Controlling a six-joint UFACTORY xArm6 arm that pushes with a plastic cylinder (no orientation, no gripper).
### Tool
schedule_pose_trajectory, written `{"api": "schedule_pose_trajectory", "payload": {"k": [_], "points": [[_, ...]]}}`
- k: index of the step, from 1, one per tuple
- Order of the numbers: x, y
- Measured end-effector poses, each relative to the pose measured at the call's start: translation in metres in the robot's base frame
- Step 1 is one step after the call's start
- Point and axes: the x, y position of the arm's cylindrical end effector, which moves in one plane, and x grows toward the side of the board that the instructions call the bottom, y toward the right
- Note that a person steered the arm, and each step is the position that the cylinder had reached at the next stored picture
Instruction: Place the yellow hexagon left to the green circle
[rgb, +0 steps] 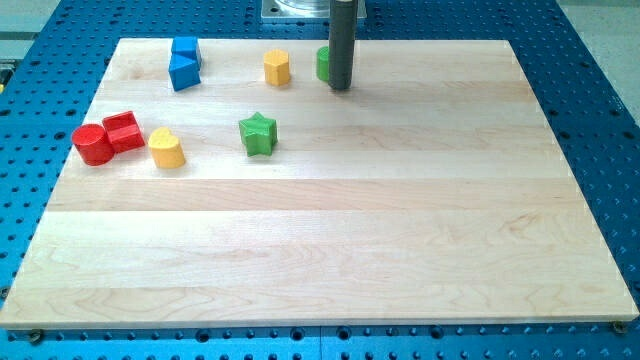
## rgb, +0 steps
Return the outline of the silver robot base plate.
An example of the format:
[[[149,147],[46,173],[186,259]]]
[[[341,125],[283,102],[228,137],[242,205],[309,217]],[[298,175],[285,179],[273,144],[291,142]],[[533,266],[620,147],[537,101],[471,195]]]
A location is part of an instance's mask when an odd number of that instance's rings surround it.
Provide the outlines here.
[[[265,23],[322,23],[330,17],[330,0],[262,0]]]

